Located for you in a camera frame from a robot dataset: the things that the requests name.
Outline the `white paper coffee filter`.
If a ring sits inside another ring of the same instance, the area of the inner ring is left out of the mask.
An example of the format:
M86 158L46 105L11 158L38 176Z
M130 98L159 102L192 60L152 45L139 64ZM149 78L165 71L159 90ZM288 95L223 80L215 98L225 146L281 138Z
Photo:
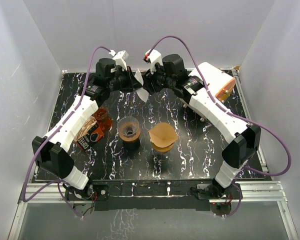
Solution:
M149 99L149 93L147 90L145 90L143 88L144 86L144 80L143 80L143 77L142 77L142 74L140 72L139 69L137 69L137 71L135 72L135 75L134 75L135 79L138 81L138 83L141 84L141 87L139 87L137 90L136 90L136 93L138 95L138 97L143 101L143 102L147 102L147 100Z

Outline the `orange glass carafe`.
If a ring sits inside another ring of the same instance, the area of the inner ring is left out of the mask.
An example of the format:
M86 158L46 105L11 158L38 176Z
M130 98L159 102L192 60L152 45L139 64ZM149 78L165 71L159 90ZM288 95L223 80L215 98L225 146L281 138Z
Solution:
M94 114L98 125L100 126L103 132L107 132L112 128L113 122L108 115L108 110L104 107L100 107Z

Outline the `clear ribbed glass dripper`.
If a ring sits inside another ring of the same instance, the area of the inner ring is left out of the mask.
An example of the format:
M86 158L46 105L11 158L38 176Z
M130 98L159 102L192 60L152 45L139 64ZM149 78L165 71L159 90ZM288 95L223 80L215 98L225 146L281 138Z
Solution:
M121 136L132 138L140 129L139 121L132 116L124 117L118 121L117 129Z

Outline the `brown paper coffee filter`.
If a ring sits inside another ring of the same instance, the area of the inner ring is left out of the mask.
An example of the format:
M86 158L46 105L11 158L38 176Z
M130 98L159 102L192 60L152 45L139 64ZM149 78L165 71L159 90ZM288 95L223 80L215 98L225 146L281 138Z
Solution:
M160 122L148 131L150 141L159 148L174 144L178 135L175 128L166 122Z

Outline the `orange coffee filter box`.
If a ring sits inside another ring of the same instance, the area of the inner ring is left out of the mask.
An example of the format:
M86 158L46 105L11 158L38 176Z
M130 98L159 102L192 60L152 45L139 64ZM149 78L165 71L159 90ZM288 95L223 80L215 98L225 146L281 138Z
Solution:
M93 147L103 136L104 132L99 123L93 116L90 116L74 137L74 142L83 151L86 151Z

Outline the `red black dripper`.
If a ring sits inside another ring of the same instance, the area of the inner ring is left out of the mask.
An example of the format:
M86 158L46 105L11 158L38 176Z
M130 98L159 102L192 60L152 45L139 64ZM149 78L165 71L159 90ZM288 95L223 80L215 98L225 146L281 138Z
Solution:
M127 151L136 151L140 147L140 140L136 139L133 141L123 141L122 146Z

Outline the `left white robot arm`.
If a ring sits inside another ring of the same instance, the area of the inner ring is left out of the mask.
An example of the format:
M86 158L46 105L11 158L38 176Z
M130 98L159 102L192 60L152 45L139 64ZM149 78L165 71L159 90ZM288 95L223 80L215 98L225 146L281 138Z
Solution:
M68 154L75 137L86 121L110 97L114 91L134 92L143 86L139 71L117 65L115 60L101 58L94 73L87 73L81 94L44 137L32 141L34 161L38 168L55 175L67 183L68 190L83 200L93 195L92 181L75 166Z

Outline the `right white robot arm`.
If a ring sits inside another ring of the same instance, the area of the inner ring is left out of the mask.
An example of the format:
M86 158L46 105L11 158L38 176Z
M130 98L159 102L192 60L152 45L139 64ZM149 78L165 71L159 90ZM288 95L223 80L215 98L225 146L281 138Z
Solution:
M209 120L228 143L222 151L223 162L212 183L205 189L192 189L192 192L206 197L225 198L230 194L237 174L257 152L261 137L259 126L231 116L231 110L223 104L236 85L235 78L208 62L187 72L178 54L162 57L154 50L146 53L144 61L150 64L149 70L142 74L143 88L149 94L171 89L185 107Z

